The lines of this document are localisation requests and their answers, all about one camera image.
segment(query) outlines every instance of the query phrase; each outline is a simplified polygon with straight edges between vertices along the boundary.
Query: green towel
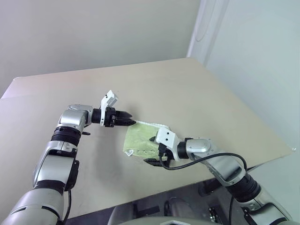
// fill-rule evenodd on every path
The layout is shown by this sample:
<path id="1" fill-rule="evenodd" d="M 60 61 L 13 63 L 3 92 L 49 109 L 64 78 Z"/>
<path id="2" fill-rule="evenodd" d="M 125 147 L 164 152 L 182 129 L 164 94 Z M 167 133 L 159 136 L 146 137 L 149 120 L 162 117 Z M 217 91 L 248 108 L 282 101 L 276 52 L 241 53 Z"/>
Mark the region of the green towel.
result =
<path id="1" fill-rule="evenodd" d="M 129 126 L 124 141 L 123 152 L 128 156 L 134 155 L 142 158 L 159 159 L 158 144 L 149 141 L 149 139 L 156 136 L 158 129 L 161 127 L 169 128 L 162 124 L 142 121 L 137 121 L 136 124 Z"/>

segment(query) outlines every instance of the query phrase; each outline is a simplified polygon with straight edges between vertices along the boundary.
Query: white wall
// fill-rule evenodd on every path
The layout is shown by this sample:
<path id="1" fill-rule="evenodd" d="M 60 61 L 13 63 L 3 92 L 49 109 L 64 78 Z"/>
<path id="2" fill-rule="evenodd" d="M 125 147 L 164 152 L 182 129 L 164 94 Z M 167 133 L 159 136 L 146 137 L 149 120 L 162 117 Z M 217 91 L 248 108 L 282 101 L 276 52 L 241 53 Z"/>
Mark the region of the white wall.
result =
<path id="1" fill-rule="evenodd" d="M 0 96 L 14 77 L 185 57 L 200 0 L 2 0 Z"/>
<path id="2" fill-rule="evenodd" d="M 252 175 L 300 221 L 300 1 L 225 0 L 222 7 L 215 2 L 217 14 L 203 40 L 194 41 L 191 56 L 297 148 Z"/>

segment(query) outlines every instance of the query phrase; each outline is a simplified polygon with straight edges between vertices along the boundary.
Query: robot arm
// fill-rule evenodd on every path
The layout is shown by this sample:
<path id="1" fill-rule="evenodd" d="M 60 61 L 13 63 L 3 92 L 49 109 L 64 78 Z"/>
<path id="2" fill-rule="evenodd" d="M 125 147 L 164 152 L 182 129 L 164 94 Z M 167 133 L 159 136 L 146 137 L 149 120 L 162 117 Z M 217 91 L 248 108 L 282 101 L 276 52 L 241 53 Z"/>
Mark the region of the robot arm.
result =
<path id="1" fill-rule="evenodd" d="M 83 129 L 91 123 L 101 126 L 130 126 L 135 124 L 127 112 L 112 108 L 118 100 L 110 90 L 101 101 L 100 109 L 89 105 L 69 105 L 41 156 L 32 177 L 33 189 L 14 206 L 3 225 L 61 225 L 65 191 L 74 187 L 78 175 L 76 160 Z"/>
<path id="2" fill-rule="evenodd" d="M 160 159 L 167 151 L 173 158 L 180 161 L 183 158 L 201 161 L 216 179 L 232 194 L 244 211 L 244 218 L 250 225 L 276 225 L 283 221 L 291 221 L 289 213 L 259 185 L 241 166 L 237 160 L 215 146 L 210 139 L 186 138 L 179 139 L 171 130 L 159 129 L 155 142 L 159 144 Z M 160 160 L 166 169 L 174 170 L 182 167 L 168 167 Z"/>

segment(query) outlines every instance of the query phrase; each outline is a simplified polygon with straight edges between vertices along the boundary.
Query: black wire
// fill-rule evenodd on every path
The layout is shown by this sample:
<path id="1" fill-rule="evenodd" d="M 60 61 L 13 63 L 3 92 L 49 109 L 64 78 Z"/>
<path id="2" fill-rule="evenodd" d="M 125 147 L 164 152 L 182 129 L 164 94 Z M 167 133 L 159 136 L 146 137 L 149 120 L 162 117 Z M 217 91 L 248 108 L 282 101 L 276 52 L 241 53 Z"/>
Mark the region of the black wire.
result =
<path id="1" fill-rule="evenodd" d="M 188 166 L 194 165 L 196 163 L 200 163 L 200 162 L 205 161 L 207 159 L 214 158 L 214 157 L 219 157 L 219 156 L 234 156 L 234 157 L 237 157 L 237 158 L 241 159 L 242 162 L 243 162 L 243 164 L 244 164 L 244 168 L 247 171 L 247 163 L 246 163 L 245 159 L 242 156 L 238 155 L 238 154 L 230 153 L 230 152 L 222 152 L 222 153 L 217 153 L 217 154 L 214 154 L 214 155 L 211 155 L 211 156 L 206 156 L 206 157 L 197 159 L 197 160 L 195 160 L 193 162 L 190 162 L 190 163 L 187 163 L 187 164 L 184 164 L 184 165 L 180 165 L 180 166 L 176 166 L 176 167 L 168 167 L 168 166 L 166 166 L 164 164 L 161 156 L 159 157 L 159 161 L 160 161 L 161 166 L 163 168 L 167 169 L 167 170 L 179 170 L 179 169 L 183 169 L 183 168 L 186 168 Z"/>
<path id="2" fill-rule="evenodd" d="M 187 163 L 187 164 L 176 166 L 176 167 L 168 167 L 168 166 L 166 166 L 164 164 L 161 156 L 159 157 L 159 161 L 160 161 L 161 166 L 163 168 L 167 169 L 167 170 L 179 170 L 179 169 L 183 169 L 183 168 L 186 168 L 188 166 L 194 165 L 196 163 L 200 163 L 200 162 L 205 161 L 207 159 L 214 158 L 214 157 L 219 157 L 219 156 L 234 156 L 234 157 L 238 157 L 240 160 L 242 160 L 242 162 L 244 164 L 244 168 L 245 168 L 245 170 L 247 172 L 247 163 L 246 163 L 245 159 L 242 156 L 238 155 L 238 154 L 230 153 L 230 152 L 223 152 L 223 153 L 218 153 L 218 154 L 214 154 L 214 155 L 211 155 L 211 156 L 203 157 L 203 158 L 197 159 L 197 160 L 195 160 L 195 161 L 193 161 L 191 163 Z M 229 216 L 228 216 L 228 224 L 229 225 L 231 225 L 231 220 L 232 220 L 233 201 L 234 201 L 234 197 L 231 196 L 230 206 L 229 206 Z"/>
<path id="3" fill-rule="evenodd" d="M 228 225 L 231 225 L 231 219 L 232 219 L 232 215 L 233 215 L 233 200 L 234 200 L 234 197 L 231 196 L 230 206 L 229 206 Z"/>
<path id="4" fill-rule="evenodd" d="M 67 219 L 68 219 L 69 214 L 70 214 L 70 210 L 71 210 L 71 203 L 72 203 L 71 190 L 68 190 L 68 197 L 69 197 L 69 198 L 68 198 L 69 201 L 68 201 L 68 204 L 67 204 L 67 212 L 66 212 L 65 218 L 64 218 L 64 220 L 63 220 L 63 222 L 62 222 L 63 225 L 66 224 Z"/>

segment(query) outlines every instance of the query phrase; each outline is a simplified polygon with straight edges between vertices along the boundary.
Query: beige tabletop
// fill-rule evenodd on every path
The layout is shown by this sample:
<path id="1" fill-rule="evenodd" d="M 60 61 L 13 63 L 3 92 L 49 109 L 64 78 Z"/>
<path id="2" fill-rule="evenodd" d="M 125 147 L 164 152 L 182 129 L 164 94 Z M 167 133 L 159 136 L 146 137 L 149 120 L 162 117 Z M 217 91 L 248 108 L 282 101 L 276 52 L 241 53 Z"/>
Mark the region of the beige tabletop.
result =
<path id="1" fill-rule="evenodd" d="M 135 120 L 168 125 L 183 137 L 209 137 L 249 166 L 291 153 L 286 144 L 193 59 L 20 77 L 0 99 L 0 220 L 31 188 L 31 175 L 70 104 L 99 107 L 112 89 Z M 212 178 L 203 165 L 167 171 L 122 152 L 126 127 L 86 128 L 70 217 Z"/>

